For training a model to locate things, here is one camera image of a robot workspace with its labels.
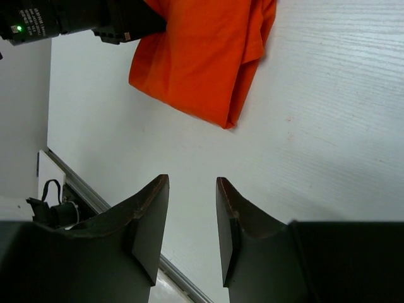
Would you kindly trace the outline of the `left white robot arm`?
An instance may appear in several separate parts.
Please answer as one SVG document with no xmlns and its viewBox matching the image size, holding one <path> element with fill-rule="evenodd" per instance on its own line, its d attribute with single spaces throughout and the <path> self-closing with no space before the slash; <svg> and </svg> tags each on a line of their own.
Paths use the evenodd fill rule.
<svg viewBox="0 0 404 303">
<path fill-rule="evenodd" d="M 3 0 L 1 38 L 22 45 L 91 30 L 108 44 L 164 32 L 165 19 L 145 1 Z"/>
</svg>

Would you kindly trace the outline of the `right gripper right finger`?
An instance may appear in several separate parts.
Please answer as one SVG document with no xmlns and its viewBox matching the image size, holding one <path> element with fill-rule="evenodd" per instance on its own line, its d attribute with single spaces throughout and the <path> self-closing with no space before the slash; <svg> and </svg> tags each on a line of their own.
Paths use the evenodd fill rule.
<svg viewBox="0 0 404 303">
<path fill-rule="evenodd" d="M 217 179 L 231 302 L 402 302 L 401 222 L 282 223 Z"/>
</svg>

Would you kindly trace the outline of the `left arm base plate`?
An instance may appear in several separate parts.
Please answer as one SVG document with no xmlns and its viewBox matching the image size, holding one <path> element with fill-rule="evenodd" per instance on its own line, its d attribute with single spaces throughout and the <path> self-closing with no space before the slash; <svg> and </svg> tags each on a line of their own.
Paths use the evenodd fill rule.
<svg viewBox="0 0 404 303">
<path fill-rule="evenodd" d="M 57 189 L 57 204 L 54 206 L 47 200 L 52 183 Z M 53 229 L 71 228 L 97 215 L 97 212 L 71 186 L 62 186 L 56 179 L 45 182 L 39 199 L 28 198 L 26 202 L 32 208 L 32 220 Z"/>
</svg>

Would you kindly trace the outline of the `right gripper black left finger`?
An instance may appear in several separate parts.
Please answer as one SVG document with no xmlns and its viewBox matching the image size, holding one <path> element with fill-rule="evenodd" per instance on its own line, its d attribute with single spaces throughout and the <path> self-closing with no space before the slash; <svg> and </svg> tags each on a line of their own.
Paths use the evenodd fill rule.
<svg viewBox="0 0 404 303">
<path fill-rule="evenodd" d="M 74 227 L 1 222 L 2 302 L 147 302 L 169 202 L 161 174 Z"/>
</svg>

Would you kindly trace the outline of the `orange t-shirt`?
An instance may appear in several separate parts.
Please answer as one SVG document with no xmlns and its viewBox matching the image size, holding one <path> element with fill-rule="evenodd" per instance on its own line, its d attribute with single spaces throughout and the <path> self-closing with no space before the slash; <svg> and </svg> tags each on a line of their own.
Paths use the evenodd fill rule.
<svg viewBox="0 0 404 303">
<path fill-rule="evenodd" d="M 167 27 L 142 38 L 139 91 L 224 129 L 236 126 L 275 21 L 275 0 L 150 1 Z"/>
</svg>

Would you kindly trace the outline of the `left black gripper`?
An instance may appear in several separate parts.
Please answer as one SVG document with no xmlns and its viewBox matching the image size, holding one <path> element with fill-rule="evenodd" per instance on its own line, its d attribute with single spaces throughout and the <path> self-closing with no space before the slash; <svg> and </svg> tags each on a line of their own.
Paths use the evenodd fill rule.
<svg viewBox="0 0 404 303">
<path fill-rule="evenodd" d="M 92 32 L 102 42 L 121 44 L 162 33 L 167 22 L 144 0 L 107 1 L 108 17 Z"/>
</svg>

